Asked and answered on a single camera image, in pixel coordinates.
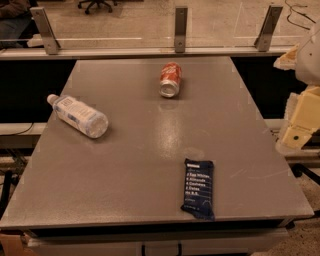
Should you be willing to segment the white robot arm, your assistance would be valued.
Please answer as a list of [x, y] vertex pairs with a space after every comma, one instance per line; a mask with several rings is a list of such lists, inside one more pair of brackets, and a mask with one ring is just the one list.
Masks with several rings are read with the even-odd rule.
[[279, 153], [293, 154], [320, 129], [320, 20], [299, 44], [277, 58], [273, 66], [294, 70], [296, 79], [307, 85], [300, 94], [289, 95], [276, 141]]

